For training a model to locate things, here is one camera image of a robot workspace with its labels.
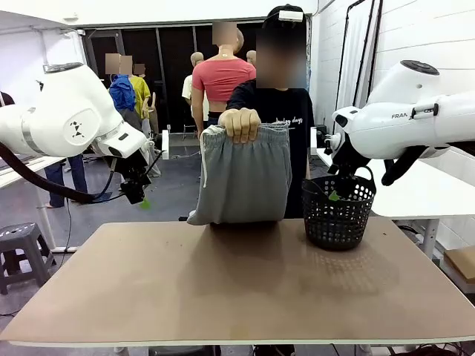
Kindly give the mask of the white hanging backdrop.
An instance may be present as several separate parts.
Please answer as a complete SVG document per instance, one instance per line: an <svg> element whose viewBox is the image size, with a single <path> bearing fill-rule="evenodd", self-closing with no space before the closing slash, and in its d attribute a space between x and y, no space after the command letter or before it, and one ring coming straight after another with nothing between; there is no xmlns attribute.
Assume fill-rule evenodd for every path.
<svg viewBox="0 0 475 356"><path fill-rule="evenodd" d="M382 0L355 0L347 8L335 109L367 102L373 80Z"/></svg>

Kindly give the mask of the person's right hand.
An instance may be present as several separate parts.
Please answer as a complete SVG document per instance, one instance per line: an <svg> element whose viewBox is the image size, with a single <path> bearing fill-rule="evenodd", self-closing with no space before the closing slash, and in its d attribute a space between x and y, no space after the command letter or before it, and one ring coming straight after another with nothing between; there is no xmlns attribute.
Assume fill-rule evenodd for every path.
<svg viewBox="0 0 475 356"><path fill-rule="evenodd" d="M256 139L260 123L257 111L248 108L226 110L218 120L218 125L226 129L233 143L242 144Z"/></svg>

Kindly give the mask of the grey training pants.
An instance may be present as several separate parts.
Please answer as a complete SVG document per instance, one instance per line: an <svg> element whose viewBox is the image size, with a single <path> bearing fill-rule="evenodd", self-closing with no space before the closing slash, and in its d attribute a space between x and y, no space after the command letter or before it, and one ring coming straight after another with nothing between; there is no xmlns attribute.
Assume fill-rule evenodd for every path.
<svg viewBox="0 0 475 356"><path fill-rule="evenodd" d="M223 126L200 137L201 175L191 225L276 222L292 182L289 125L262 124L256 139L234 143Z"/></svg>

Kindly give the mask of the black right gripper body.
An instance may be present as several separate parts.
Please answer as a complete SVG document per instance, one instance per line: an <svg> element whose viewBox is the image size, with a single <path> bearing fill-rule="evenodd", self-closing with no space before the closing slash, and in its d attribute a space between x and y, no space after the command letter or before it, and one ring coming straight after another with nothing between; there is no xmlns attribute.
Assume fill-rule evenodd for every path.
<svg viewBox="0 0 475 356"><path fill-rule="evenodd" d="M353 147L347 133L327 135L327 155L332 158L329 174L353 176L358 168L368 164L368 158Z"/></svg>

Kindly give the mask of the brown cardboard box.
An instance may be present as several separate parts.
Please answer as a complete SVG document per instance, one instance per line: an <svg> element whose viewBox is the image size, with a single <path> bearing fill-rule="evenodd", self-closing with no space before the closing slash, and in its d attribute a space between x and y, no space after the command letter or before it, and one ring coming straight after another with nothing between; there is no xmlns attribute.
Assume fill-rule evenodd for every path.
<svg viewBox="0 0 475 356"><path fill-rule="evenodd" d="M444 260L449 262L465 282L475 284L475 245L446 250Z"/></svg>

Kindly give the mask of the dark blue jeans on stand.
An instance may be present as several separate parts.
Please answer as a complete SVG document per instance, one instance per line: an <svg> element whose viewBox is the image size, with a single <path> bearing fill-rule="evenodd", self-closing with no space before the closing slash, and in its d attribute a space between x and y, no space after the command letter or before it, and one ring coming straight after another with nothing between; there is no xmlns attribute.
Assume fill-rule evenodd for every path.
<svg viewBox="0 0 475 356"><path fill-rule="evenodd" d="M87 182L85 180L84 164L82 155L68 157L71 168L71 176L76 190L83 193L88 192ZM54 163L44 169L46 178L58 185L64 185L63 165L64 161ZM46 204L48 208L61 208L65 205L65 198L58 194L50 193L50 200Z"/></svg>

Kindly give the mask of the grey plastic stool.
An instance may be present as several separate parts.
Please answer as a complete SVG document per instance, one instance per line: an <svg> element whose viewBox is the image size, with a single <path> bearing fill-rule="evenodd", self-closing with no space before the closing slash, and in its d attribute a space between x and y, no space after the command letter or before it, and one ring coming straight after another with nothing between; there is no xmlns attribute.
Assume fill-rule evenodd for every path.
<svg viewBox="0 0 475 356"><path fill-rule="evenodd" d="M54 265L53 253L36 223L0 228L0 294L7 295L9 285L29 280L42 287Z"/></svg>

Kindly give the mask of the person in black t-shirt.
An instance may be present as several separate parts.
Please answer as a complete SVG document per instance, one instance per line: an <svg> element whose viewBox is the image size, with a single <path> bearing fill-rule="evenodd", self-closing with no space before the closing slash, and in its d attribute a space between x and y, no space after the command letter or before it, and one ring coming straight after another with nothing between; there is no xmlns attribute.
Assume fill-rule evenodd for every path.
<svg viewBox="0 0 475 356"><path fill-rule="evenodd" d="M239 84L226 104L226 110L248 108L257 111L261 123L289 125L292 183L287 194L287 219L302 218L302 182L306 176L307 148L313 126L312 101L303 88L259 88L255 79Z"/></svg>

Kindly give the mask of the black perforated plastic basket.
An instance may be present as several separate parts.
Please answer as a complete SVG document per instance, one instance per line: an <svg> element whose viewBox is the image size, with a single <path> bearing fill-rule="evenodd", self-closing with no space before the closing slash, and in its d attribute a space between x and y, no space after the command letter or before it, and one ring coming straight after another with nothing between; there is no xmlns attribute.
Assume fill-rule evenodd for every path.
<svg viewBox="0 0 475 356"><path fill-rule="evenodd" d="M302 182L304 227L308 241L328 251L347 251L362 241L376 195L373 172L368 179L353 178L353 200L328 199L334 176L328 175Z"/></svg>

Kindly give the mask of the mannequin with cream shirt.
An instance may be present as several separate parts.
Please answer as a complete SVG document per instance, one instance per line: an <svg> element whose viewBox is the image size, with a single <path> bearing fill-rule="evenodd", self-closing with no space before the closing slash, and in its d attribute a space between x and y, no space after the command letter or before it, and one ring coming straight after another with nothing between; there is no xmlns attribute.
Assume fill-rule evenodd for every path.
<svg viewBox="0 0 475 356"><path fill-rule="evenodd" d="M204 61L203 54L201 52L194 52L191 55L191 64L193 67L200 64ZM182 97L185 99L187 104L190 107L191 114L192 111L192 75L188 75L183 82ZM203 122L207 123L208 121L208 112L209 112L209 103L206 97L206 93L203 93Z"/></svg>

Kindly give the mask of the mannequin with red crop top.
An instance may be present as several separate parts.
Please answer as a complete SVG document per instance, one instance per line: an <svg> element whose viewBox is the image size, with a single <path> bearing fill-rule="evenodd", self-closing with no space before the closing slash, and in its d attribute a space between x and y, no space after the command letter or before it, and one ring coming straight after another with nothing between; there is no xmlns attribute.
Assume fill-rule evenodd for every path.
<svg viewBox="0 0 475 356"><path fill-rule="evenodd" d="M243 46L243 35L234 22L215 22L212 43L215 56L195 65L191 83L191 112L199 131L216 125L232 91L256 77L255 67L236 56Z"/></svg>

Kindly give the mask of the black cap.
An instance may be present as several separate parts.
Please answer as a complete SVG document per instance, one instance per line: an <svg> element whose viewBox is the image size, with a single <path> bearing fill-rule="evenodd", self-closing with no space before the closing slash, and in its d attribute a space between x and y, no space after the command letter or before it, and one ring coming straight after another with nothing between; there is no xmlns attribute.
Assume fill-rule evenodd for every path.
<svg viewBox="0 0 475 356"><path fill-rule="evenodd" d="M295 29L295 28L305 28L306 26L306 17L304 14L304 20L302 22L282 22L278 19L278 13L280 10L293 10L303 12L301 7L285 4L279 5L273 8L265 18L262 28L263 29Z"/></svg>

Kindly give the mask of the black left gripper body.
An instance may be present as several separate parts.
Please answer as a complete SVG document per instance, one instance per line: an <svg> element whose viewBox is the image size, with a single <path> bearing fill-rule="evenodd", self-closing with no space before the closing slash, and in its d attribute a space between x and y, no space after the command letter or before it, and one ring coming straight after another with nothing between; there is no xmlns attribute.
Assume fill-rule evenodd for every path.
<svg viewBox="0 0 475 356"><path fill-rule="evenodd" d="M148 163L141 150L137 150L127 158L110 157L110 167L120 174L124 181L120 190L131 204L137 204L145 199L144 189L151 184L148 177Z"/></svg>

